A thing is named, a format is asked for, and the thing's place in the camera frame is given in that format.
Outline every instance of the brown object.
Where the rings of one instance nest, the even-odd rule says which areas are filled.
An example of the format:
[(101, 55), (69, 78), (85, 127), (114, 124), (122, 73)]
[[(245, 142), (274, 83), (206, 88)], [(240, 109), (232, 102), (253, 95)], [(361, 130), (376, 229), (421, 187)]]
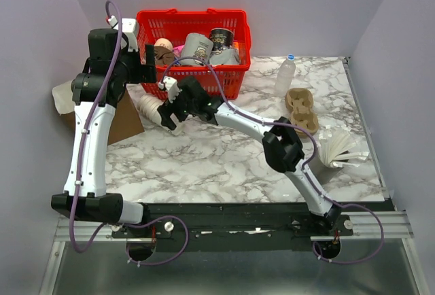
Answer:
[[(74, 111), (60, 116), (72, 130), (75, 129)], [(116, 107), (115, 117), (110, 126), (107, 144), (113, 144), (142, 132), (143, 126), (141, 119), (139, 118), (135, 105), (131, 101), (130, 95), (126, 91)]]
[(154, 47), (154, 57), (156, 59), (156, 65), (158, 66), (169, 65), (175, 60), (174, 53), (162, 46)]
[[(315, 134), (319, 130), (319, 120), (317, 115), (312, 112), (314, 100), (313, 94), (306, 88), (293, 88), (285, 94), (285, 106), (290, 114), (290, 122), (293, 125), (305, 128), (310, 134)], [(307, 135), (296, 130), (299, 137)]]

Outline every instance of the red plastic basket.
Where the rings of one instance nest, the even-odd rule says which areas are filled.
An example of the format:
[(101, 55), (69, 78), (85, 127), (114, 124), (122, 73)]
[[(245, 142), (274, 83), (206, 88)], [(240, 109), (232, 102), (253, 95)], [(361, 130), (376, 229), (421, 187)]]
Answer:
[[(228, 99), (236, 99), (245, 72), (251, 65), (251, 33), (247, 25), (246, 13), (241, 10), (213, 10), (206, 12), (141, 11), (137, 14), (139, 23), (138, 42), (141, 58), (144, 58), (145, 44), (154, 44), (158, 38), (167, 38), (174, 47), (183, 45), (191, 32), (209, 36), (213, 28), (225, 28), (234, 33), (234, 41), (239, 43), (241, 64), (214, 67)], [(157, 66), (158, 80), (166, 67)], [(172, 67), (169, 76), (182, 80), (193, 75), (210, 95), (219, 95), (218, 85), (206, 67)], [(167, 93), (157, 87), (157, 83), (142, 84), (146, 92), (165, 100)]]

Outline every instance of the cardboard box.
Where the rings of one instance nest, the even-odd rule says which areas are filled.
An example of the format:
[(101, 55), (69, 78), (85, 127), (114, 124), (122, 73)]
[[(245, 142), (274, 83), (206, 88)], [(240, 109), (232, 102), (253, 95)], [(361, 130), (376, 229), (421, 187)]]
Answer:
[[(75, 114), (71, 81), (65, 82), (53, 88), (54, 105), (57, 112), (66, 124), (74, 130)], [(111, 123), (107, 144), (127, 139), (143, 132), (143, 126), (136, 107), (133, 104), (128, 91), (122, 97), (116, 107), (115, 117)]]

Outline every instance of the white marble tabletop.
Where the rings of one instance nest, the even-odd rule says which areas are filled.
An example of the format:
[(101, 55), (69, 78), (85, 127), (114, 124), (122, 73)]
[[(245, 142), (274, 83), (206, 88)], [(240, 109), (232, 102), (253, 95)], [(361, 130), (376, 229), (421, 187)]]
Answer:
[[(234, 101), (255, 114), (288, 117), (284, 100), (273, 95), (283, 57), (252, 58), (240, 95)], [(309, 88), (320, 129), (347, 126), (362, 151), (364, 130), (339, 58), (297, 58), (292, 88)], [(133, 101), (144, 94), (129, 86)], [(145, 132), (110, 145), (105, 166), (108, 192), (144, 203), (299, 202), (291, 181), (272, 170), (262, 146), (230, 128), (186, 121), (178, 136), (141, 117)], [(312, 145), (304, 142), (305, 154)], [(324, 188), (338, 201), (383, 201), (379, 178), (369, 157), (359, 167), (345, 167)]]

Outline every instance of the stack of paper cups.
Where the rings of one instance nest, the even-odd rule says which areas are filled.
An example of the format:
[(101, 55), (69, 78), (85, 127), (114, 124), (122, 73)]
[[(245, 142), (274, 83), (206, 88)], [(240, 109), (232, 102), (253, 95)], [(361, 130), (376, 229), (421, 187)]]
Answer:
[[(151, 120), (154, 124), (157, 124), (169, 131), (167, 127), (162, 126), (162, 117), (157, 111), (159, 106), (161, 106), (162, 104), (163, 102), (159, 98), (156, 98), (152, 94), (145, 94), (138, 101), (137, 109), (139, 110), (140, 113), (145, 115), (145, 117)], [(178, 119), (175, 117), (175, 115), (172, 115), (171, 118), (174, 121), (174, 123), (177, 125), (177, 128), (171, 132), (174, 135), (178, 135), (183, 131), (184, 123), (178, 122)]]

